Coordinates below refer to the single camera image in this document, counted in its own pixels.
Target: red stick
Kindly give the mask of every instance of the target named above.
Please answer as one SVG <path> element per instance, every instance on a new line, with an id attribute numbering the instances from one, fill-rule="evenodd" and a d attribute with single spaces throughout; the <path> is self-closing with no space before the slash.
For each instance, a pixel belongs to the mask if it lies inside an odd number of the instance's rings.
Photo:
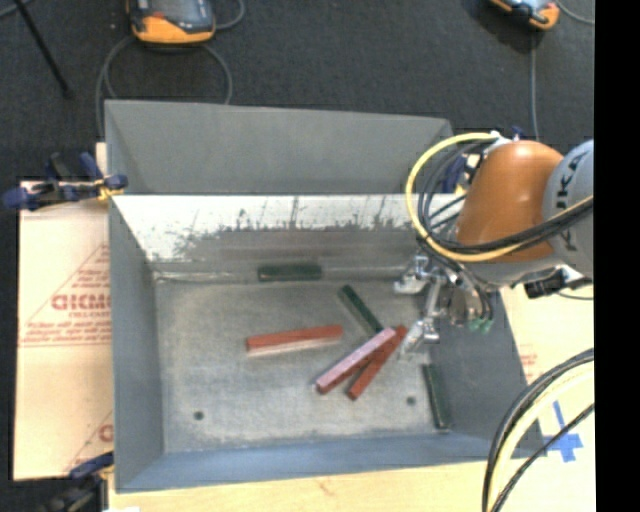
<path id="1" fill-rule="evenodd" d="M 248 355 L 261 355 L 317 347 L 339 341 L 342 338 L 342 333 L 341 325 L 325 325 L 308 329 L 260 334 L 247 338 L 247 353 Z"/>
<path id="2" fill-rule="evenodd" d="M 362 373 L 358 376 L 355 382 L 351 385 L 347 391 L 347 395 L 351 400 L 357 400 L 364 390 L 367 388 L 374 377 L 382 369 L 387 359 L 391 357 L 391 354 L 400 346 L 402 340 L 407 335 L 407 328 L 404 325 L 396 327 L 396 335 L 384 346 L 380 347 L 375 354 L 371 362 L 362 370 Z"/>
<path id="3" fill-rule="evenodd" d="M 328 393 L 342 381 L 353 375 L 371 361 L 376 351 L 389 343 L 395 335 L 396 331 L 391 327 L 387 327 L 358 347 L 316 379 L 316 389 L 318 392 L 322 394 Z"/>

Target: black cable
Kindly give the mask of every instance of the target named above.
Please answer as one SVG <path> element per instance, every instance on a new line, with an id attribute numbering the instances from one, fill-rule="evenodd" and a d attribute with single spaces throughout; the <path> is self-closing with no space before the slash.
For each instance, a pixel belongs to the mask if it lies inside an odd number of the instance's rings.
<path id="1" fill-rule="evenodd" d="M 560 0 L 556 0 L 556 4 L 558 4 L 558 7 L 560 8 L 560 10 L 564 12 L 567 16 L 569 16 L 569 18 L 573 18 L 574 20 L 579 21 L 580 23 L 585 23 L 586 25 L 595 26 L 596 24 L 595 18 L 585 18 L 584 16 L 580 16 L 575 12 L 570 11 L 569 9 L 567 9 L 567 7 L 564 5 L 563 2 L 560 2 Z"/>
<path id="2" fill-rule="evenodd" d="M 595 297 L 580 297 L 579 295 L 569 295 L 568 293 L 556 292 L 556 295 L 563 299 L 571 300 L 595 300 Z"/>
<path id="3" fill-rule="evenodd" d="M 595 403 L 590 404 L 586 407 L 580 414 L 578 414 L 575 418 L 573 418 L 569 423 L 567 423 L 564 427 L 562 427 L 549 441 L 547 441 L 541 448 L 536 450 L 513 474 L 513 476 L 509 479 L 506 485 L 498 494 L 496 501 L 493 503 L 490 512 L 500 512 L 502 507 L 507 501 L 509 494 L 515 488 L 516 484 L 520 481 L 525 471 L 529 469 L 529 467 L 547 452 L 547 450 L 557 442 L 563 435 L 567 432 L 575 428 L 582 421 L 584 421 L 593 411 L 595 410 Z"/>
<path id="4" fill-rule="evenodd" d="M 520 420 L 524 412 L 531 406 L 531 404 L 533 404 L 540 394 L 543 393 L 553 382 L 568 371 L 594 360 L 595 352 L 593 348 L 587 349 L 580 354 L 567 359 L 563 363 L 560 363 L 543 373 L 534 382 L 527 386 L 512 403 L 511 407 L 500 422 L 500 426 L 496 430 L 489 450 L 489 455 L 487 457 L 487 468 L 485 470 L 482 487 L 483 511 L 488 510 L 489 488 L 493 479 L 493 471 L 495 469 L 496 461 L 503 448 L 505 440 L 511 433 L 515 424 Z"/>
<path id="5" fill-rule="evenodd" d="M 513 235 L 509 235 L 491 242 L 474 245 L 463 245 L 459 242 L 450 241 L 431 235 L 431 238 L 446 249 L 455 250 L 461 254 L 475 254 L 496 249 L 502 249 L 514 244 L 521 244 L 517 250 L 523 250 L 532 245 L 548 240 L 561 231 L 577 223 L 586 217 L 593 209 L 593 197 L 587 199 L 584 204 L 574 210 L 567 210 L 557 217 L 548 219 L 532 228 L 525 229 Z"/>
<path id="6" fill-rule="evenodd" d="M 228 21 L 227 23 L 222 23 L 220 25 L 218 25 L 216 23 L 216 25 L 215 25 L 216 32 L 221 32 L 223 30 L 232 29 L 238 23 L 240 23 L 242 21 L 242 19 L 244 18 L 244 15 L 247 12 L 247 7 L 246 7 L 246 5 L 244 3 L 244 0 L 236 0 L 236 1 L 238 3 L 239 8 L 240 8 L 240 11 L 238 12 L 238 15 L 234 19 L 232 19 L 231 21 Z"/>
<path id="7" fill-rule="evenodd" d="M 433 214 L 429 215 L 431 201 L 433 200 L 433 196 L 436 194 L 436 189 L 439 186 L 438 179 L 440 178 L 440 176 L 444 174 L 448 170 L 448 168 L 465 153 L 473 153 L 478 149 L 481 149 L 481 148 L 484 149 L 485 146 L 492 144 L 493 142 L 494 141 L 491 140 L 489 142 L 482 141 L 482 142 L 473 142 L 473 143 L 466 144 L 462 148 L 454 152 L 452 155 L 450 155 L 439 166 L 437 166 L 436 169 L 434 169 L 432 172 L 427 174 L 425 181 L 423 183 L 423 186 L 418 195 L 418 218 L 420 220 L 420 223 L 427 230 L 427 232 L 430 232 L 432 229 L 430 225 L 430 219 L 433 219 L 436 215 L 438 215 L 439 213 L 442 213 L 442 211 L 446 211 L 448 208 L 450 208 L 451 206 L 453 206 L 454 204 L 457 204 L 459 201 L 462 200 L 462 199 L 456 198 L 448 205 L 445 205 L 444 207 L 440 208 Z"/>
<path id="8" fill-rule="evenodd" d="M 22 4 L 23 5 L 27 5 L 31 3 L 31 0 L 22 0 Z M 5 16 L 8 16 L 9 14 L 13 14 L 14 12 L 17 12 L 18 8 L 15 5 L 9 6 L 9 7 L 5 7 L 4 9 L 2 9 L 0 11 L 0 18 L 4 18 Z"/>
<path id="9" fill-rule="evenodd" d="M 123 51 L 125 48 L 131 45 L 134 41 L 136 41 L 136 37 L 133 35 L 125 36 L 120 41 L 118 41 L 118 43 L 116 43 L 113 46 L 113 48 L 109 51 L 107 58 L 105 59 L 100 69 L 100 73 L 98 75 L 98 80 L 96 82 L 96 88 L 95 88 L 96 123 L 98 125 L 98 135 L 100 138 L 104 138 L 105 136 L 104 119 L 102 114 L 102 101 L 101 101 L 103 87 L 107 89 L 107 93 L 111 98 L 114 98 L 114 99 L 118 98 L 118 94 L 116 93 L 116 91 L 113 88 L 113 85 L 111 84 L 111 78 L 110 78 L 110 72 L 109 72 L 111 63 L 120 54 L 121 51 Z M 231 75 L 231 71 L 229 70 L 229 66 L 227 65 L 226 61 L 222 58 L 222 56 L 218 52 L 216 52 L 213 48 L 211 48 L 209 45 L 203 44 L 203 45 L 194 47 L 194 49 L 197 49 L 197 48 L 203 48 L 207 53 L 209 53 L 209 55 L 211 55 L 218 62 L 218 64 L 220 64 L 220 67 L 222 67 L 222 70 L 225 74 L 225 79 L 227 82 L 227 93 L 224 99 L 224 104 L 225 105 L 229 104 L 231 102 L 231 97 L 233 96 L 233 77 Z"/>

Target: clamp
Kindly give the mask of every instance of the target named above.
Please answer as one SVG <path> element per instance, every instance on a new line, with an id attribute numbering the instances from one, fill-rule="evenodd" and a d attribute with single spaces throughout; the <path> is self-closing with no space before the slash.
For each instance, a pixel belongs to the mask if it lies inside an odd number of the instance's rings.
<path id="1" fill-rule="evenodd" d="M 5 208 L 34 211 L 55 204 L 77 202 L 97 198 L 106 200 L 121 194 L 129 184 L 125 175 L 104 176 L 96 160 L 88 152 L 80 154 L 82 174 L 73 176 L 59 153 L 53 153 L 47 161 L 45 179 L 35 185 L 15 187 L 2 195 Z"/>

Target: black floor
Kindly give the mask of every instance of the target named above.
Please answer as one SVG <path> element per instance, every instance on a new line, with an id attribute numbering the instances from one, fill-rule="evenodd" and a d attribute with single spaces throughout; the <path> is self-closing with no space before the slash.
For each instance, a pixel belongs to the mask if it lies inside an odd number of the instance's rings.
<path id="1" fill-rule="evenodd" d="M 75 158 L 94 148 L 96 81 L 129 34 L 124 0 L 28 1 L 75 93 L 64 99 L 13 5 L 0 0 L 0 191 L 41 175 L 54 151 Z M 595 0 L 562 5 L 593 18 Z M 234 16 L 234 0 L 214 7 L 221 23 Z M 562 153 L 594 137 L 595 27 L 566 12 L 534 34 L 488 0 L 247 0 L 242 22 L 212 47 L 232 73 L 232 104 L 436 116 L 456 133 L 518 126 Z M 226 90 L 202 50 L 131 46 L 111 79 L 120 97 L 222 102 Z M 67 484 L 9 481 L 18 248 L 15 215 L 0 219 L 0 511 L 22 512 Z"/>

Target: gray bin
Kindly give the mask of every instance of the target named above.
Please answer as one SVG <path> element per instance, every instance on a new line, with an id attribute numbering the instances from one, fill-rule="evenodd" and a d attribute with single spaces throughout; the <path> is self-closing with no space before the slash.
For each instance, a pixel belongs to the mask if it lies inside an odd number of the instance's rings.
<path id="1" fill-rule="evenodd" d="M 357 401 L 314 379 L 422 299 L 393 281 L 416 250 L 400 193 L 446 121 L 109 101 L 116 488 L 154 490 L 484 459 L 525 379 L 496 299 L 489 335 L 442 325 L 431 350 L 452 417 L 433 426 L 423 356 L 392 358 Z M 262 265 L 313 264 L 262 282 Z M 339 323 L 337 344 L 248 358 L 248 336 Z"/>

